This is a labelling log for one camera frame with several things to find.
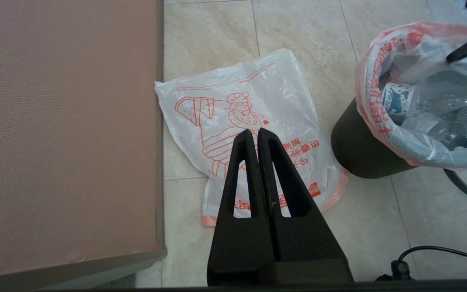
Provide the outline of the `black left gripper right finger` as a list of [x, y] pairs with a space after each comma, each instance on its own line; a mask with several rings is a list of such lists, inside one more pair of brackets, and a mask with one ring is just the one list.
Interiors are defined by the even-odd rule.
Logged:
[[347, 257], [277, 135], [262, 128], [257, 142], [274, 251], [258, 270], [261, 283], [352, 283]]

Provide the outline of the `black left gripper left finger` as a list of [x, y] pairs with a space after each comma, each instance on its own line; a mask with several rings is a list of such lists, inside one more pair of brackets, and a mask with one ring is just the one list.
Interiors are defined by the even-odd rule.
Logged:
[[[234, 215], [242, 162], [248, 182], [249, 218]], [[274, 260], [253, 134], [245, 130], [235, 137], [232, 145], [207, 265], [207, 283], [209, 286], [263, 285], [261, 270]]]

